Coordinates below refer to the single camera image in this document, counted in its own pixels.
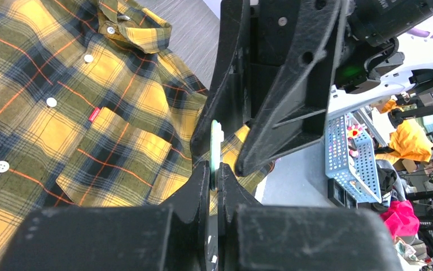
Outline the round white brooch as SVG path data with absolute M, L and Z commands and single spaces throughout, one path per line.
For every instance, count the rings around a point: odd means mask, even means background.
M 221 163 L 221 144 L 224 141 L 224 131 L 222 125 L 217 120 L 211 122 L 210 134 L 210 189 L 215 191 L 217 189 L 217 174 Z

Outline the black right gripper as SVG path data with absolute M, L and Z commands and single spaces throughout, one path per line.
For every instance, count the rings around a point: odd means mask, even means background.
M 347 1 L 222 1 L 217 58 L 190 141 L 209 151 L 211 122 L 225 138 L 244 123 L 250 49 L 250 132 L 235 162 L 238 176 L 319 142 L 344 46 Z

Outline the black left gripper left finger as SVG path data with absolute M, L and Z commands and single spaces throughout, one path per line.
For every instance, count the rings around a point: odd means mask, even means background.
M 206 270 L 210 166 L 158 205 L 31 212 L 0 270 Z

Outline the yellow plaid flannel shirt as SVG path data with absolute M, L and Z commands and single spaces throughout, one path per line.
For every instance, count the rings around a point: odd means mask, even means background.
M 209 92 L 135 1 L 0 1 L 0 260 L 42 207 L 159 204 Z

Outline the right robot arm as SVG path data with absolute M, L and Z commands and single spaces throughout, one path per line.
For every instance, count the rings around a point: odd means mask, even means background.
M 222 1 L 209 96 L 190 141 L 210 149 L 245 123 L 235 172 L 245 177 L 323 137 L 330 89 L 366 92 L 409 63 L 402 34 L 433 17 L 433 1 Z

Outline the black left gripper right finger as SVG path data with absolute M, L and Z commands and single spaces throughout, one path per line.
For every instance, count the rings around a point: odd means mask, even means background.
M 221 164 L 219 270 L 401 270 L 391 236 L 367 209 L 264 206 Z

